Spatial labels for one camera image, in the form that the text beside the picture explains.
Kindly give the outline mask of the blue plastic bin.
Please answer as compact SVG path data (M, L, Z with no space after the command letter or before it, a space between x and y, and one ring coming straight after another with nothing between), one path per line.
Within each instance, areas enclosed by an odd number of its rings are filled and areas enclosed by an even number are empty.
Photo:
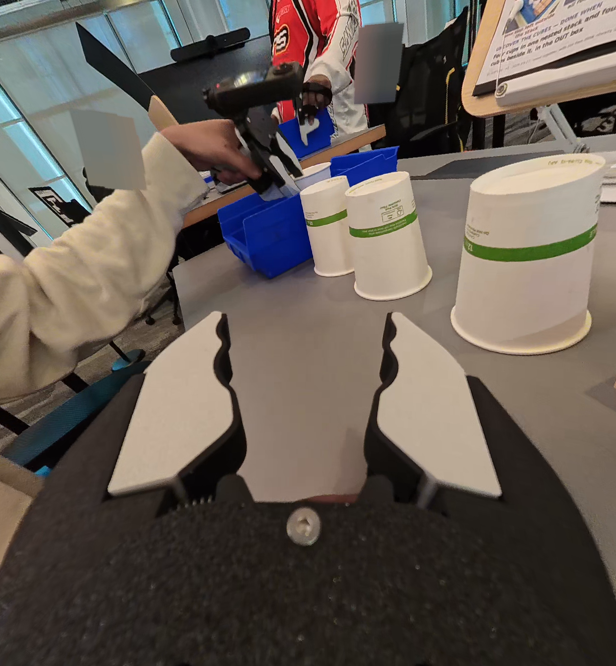
M334 126L329 113L319 114L317 118L319 119L319 128L310 133L308 147L301 142L297 119L281 123L278 127L279 132L287 139L299 161L321 152L331 145Z
M331 176L350 185L397 169L398 146L336 156ZM217 212L223 239L253 271L273 279L313 257L299 195L265 202L252 194Z

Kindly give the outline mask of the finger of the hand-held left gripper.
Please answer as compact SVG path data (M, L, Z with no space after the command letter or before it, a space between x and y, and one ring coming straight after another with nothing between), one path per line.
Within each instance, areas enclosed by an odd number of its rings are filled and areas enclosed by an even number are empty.
M274 156L279 159L280 163L283 165L283 168L294 179L303 176L303 169L301 164L284 135L274 136Z
M262 177L259 179L259 195L265 202L291 198L296 195L296 179L289 177L282 185L278 185L272 178Z

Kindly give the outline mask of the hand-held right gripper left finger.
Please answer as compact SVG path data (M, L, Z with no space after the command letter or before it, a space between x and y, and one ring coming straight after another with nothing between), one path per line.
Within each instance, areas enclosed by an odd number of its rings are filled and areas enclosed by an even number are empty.
M108 495L161 489L180 504L204 504L222 478L239 471L247 440L230 349L228 317L214 311L149 365Z

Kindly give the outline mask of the blue office chair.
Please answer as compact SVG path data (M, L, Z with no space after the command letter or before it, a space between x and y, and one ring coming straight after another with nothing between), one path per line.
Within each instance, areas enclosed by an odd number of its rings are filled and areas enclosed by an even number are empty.
M149 365L143 361L117 370L77 393L18 435L3 458L34 473L53 469L125 383Z

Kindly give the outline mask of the person's left forearm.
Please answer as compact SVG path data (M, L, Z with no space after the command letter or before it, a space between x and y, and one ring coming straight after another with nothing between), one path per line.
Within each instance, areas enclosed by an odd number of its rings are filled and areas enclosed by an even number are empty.
M143 190L116 190L22 262L0 254L0 405L72 372L139 316L167 270L204 181L161 134L142 151Z

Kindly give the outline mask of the black video bar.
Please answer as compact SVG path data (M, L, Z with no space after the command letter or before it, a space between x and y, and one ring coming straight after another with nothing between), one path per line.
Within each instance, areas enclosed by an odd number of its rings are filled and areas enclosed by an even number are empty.
M241 48L250 37L251 32L246 27L217 36L208 35L201 41L172 49L170 57L177 63L204 58L212 59L219 54Z

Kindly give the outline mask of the large black display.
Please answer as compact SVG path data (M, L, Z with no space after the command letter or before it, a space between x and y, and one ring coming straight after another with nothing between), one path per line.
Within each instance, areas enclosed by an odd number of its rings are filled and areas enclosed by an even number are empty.
M271 65L271 43L266 37L249 39L244 46L204 58L139 73L141 80L163 102L180 123L218 118L204 102L203 91L230 77L250 71L267 71Z

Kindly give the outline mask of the black-white marker sign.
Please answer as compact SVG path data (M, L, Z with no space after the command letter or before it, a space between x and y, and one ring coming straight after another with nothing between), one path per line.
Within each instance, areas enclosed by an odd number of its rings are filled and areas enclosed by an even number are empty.
M29 187L28 191L63 221L68 228L81 224L91 214L79 201L74 198L64 200L52 187Z

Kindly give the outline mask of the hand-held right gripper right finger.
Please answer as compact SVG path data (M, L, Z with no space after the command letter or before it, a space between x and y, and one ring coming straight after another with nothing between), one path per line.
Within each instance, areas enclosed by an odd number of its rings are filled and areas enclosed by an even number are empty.
M421 509L444 489L501 499L461 365L400 312L387 313L382 350L363 444L369 476L385 478L396 502Z

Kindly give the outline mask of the person's left hand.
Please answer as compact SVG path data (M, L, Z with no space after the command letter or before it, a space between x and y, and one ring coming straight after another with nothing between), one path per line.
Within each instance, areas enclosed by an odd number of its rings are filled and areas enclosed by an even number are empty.
M173 125L160 133L197 171L215 170L222 183L236 185L262 176L262 170L241 152L236 126L230 119Z

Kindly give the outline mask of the black office chair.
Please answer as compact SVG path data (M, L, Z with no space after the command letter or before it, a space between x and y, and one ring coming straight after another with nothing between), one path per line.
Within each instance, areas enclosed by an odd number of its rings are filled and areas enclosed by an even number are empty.
M462 55L469 8L422 45L404 47L396 99L385 117L387 146L400 160L462 153L472 118L462 105Z

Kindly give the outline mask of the wood-edged desk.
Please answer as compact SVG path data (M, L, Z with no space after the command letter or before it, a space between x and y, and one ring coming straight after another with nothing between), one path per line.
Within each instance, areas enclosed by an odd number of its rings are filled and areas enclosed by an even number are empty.
M330 161L335 156L350 154L356 149L385 138L385 136L386 129L384 125L379 125L367 129L366 131L362 130L353 135L344 135L335 139L331 146L310 154L305 159L301 160L301 167L306 169L315 164ZM188 227L208 219L212 215L217 214L220 208L254 194L254 192L254 189L247 184L240 184L224 194L219 193L216 189L210 190L203 201L187 212L183 220L183 228L187 229Z

